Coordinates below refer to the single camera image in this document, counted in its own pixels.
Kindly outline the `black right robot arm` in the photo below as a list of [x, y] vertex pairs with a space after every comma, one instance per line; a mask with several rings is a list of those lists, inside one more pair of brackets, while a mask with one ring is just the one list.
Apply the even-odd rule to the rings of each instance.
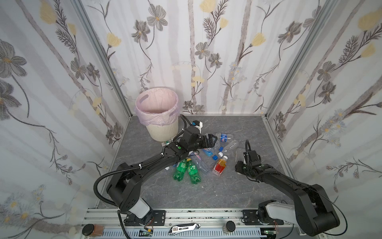
[[308, 236], [340, 226], [338, 213], [341, 212], [318, 184], [309, 185], [292, 179], [277, 171], [269, 164], [263, 164], [260, 155], [245, 142], [244, 160], [238, 161], [235, 171], [257, 183], [266, 183], [287, 195], [292, 204], [278, 203], [275, 200], [260, 203], [257, 209], [259, 222], [267, 224], [273, 220], [282, 220], [298, 225]]

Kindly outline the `pepsi label clear bottle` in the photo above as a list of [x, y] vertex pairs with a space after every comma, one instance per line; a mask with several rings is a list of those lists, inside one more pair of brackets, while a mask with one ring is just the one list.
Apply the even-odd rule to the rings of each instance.
[[220, 142], [231, 142], [234, 137], [232, 134], [229, 133], [216, 133], [215, 134]]

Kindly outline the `ribbed clear bottle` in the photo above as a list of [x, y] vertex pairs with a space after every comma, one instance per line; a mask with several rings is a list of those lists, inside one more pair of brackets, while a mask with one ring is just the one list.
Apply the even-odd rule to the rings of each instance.
[[219, 147], [218, 155], [219, 155], [219, 157], [229, 156], [233, 151], [236, 150], [237, 147], [238, 147], [238, 141], [237, 140], [233, 140], [231, 142], [228, 142], [224, 146]]

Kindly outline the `tall clear blue bottle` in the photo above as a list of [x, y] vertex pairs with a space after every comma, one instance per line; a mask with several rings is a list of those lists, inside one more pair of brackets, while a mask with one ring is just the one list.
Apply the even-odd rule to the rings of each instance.
[[200, 172], [203, 174], [208, 174], [210, 172], [209, 166], [202, 160], [197, 152], [191, 152], [190, 157]]

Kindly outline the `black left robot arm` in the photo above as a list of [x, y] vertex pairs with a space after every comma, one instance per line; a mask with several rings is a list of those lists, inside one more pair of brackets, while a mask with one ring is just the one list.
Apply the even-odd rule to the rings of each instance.
[[117, 170], [100, 176], [94, 182], [95, 196], [116, 207], [118, 216], [132, 214], [139, 225], [149, 225], [154, 219], [154, 211], [140, 197], [143, 183], [166, 167], [186, 159], [190, 152], [214, 147], [217, 143], [217, 136], [201, 133], [202, 122], [190, 122], [184, 115], [180, 118], [184, 123], [183, 129], [160, 153], [132, 165], [122, 163]]

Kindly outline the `orange red liquid bottle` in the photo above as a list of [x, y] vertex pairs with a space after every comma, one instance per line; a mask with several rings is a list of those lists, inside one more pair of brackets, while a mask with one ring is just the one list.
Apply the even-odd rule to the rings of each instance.
[[213, 168], [213, 173], [216, 174], [216, 175], [221, 175], [223, 173], [223, 171], [225, 170], [226, 166], [227, 166], [227, 161], [228, 161], [228, 157], [227, 156], [223, 156], [221, 157], [216, 165], [214, 166]]

